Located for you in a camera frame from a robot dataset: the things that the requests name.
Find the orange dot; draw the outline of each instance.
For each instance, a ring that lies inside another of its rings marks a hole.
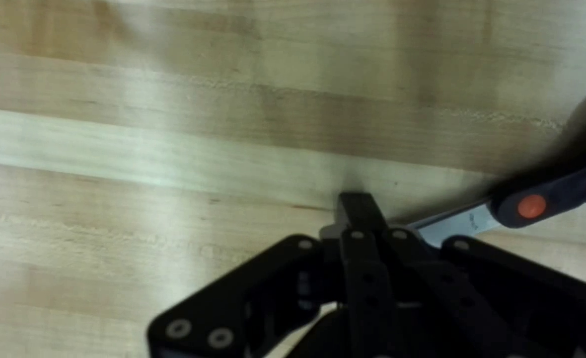
[[[542,194],[527,194],[517,204],[517,212],[527,220],[535,220],[542,216],[546,208],[548,208],[548,200]]]

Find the black handle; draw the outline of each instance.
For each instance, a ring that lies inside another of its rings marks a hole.
[[[493,192],[493,216],[527,226],[586,202],[586,151],[574,161],[515,179]]]

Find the wooden floor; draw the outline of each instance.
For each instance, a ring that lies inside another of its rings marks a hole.
[[[0,0],[0,356],[147,356],[336,194],[394,218],[586,137],[586,2]],[[586,280],[586,206],[483,238]]]

